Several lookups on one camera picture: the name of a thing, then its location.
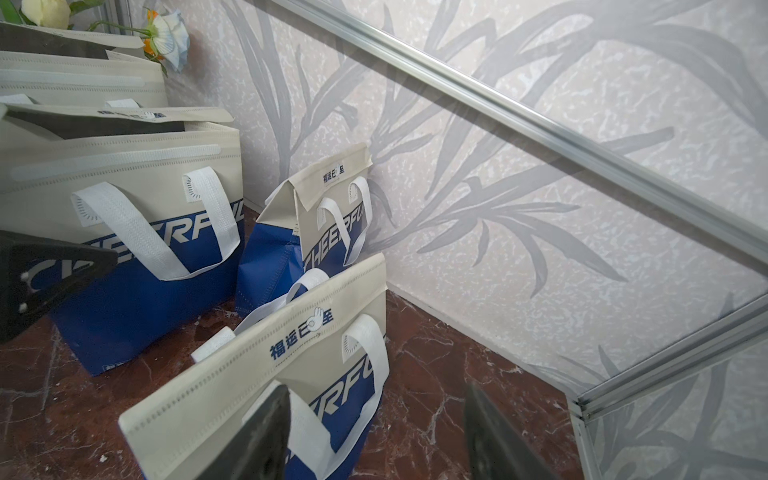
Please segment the takeout bag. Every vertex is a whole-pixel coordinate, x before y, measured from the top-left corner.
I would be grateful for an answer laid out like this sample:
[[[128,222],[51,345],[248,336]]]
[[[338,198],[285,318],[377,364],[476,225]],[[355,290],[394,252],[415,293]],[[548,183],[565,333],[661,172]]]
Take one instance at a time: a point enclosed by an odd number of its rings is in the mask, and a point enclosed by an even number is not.
[[[243,200],[224,109],[1,107],[1,232],[118,253],[43,316],[92,375],[233,295]]]
[[[320,160],[282,182],[268,197],[238,266],[236,311],[287,294],[307,271],[334,276],[354,264],[373,221],[372,166],[361,143]]]
[[[137,36],[1,24],[1,102],[78,107],[169,105],[159,64]]]
[[[290,479],[346,479],[358,463],[390,367],[387,271],[373,255],[248,326],[119,419],[144,476],[193,479],[242,436],[279,388]]]

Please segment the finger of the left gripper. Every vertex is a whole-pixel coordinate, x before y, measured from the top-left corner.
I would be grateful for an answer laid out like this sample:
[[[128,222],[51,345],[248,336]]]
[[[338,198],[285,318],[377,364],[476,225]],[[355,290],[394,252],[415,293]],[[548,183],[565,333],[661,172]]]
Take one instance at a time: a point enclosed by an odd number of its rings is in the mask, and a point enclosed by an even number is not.
[[[117,264],[113,250],[2,231],[1,341],[18,337]]]

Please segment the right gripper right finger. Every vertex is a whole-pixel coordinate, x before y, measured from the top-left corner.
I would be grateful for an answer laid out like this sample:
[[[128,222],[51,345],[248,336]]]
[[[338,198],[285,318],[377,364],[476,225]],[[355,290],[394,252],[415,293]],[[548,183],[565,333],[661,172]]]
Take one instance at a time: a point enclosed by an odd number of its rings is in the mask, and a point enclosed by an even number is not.
[[[467,385],[464,430],[472,479],[557,479],[477,384]]]

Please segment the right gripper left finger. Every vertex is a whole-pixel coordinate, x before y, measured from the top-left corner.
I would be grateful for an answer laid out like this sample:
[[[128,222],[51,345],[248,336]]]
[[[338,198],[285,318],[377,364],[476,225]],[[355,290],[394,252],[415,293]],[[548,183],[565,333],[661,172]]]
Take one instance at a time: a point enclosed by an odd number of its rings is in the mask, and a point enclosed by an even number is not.
[[[279,385],[198,479],[283,479],[290,418],[289,391]]]

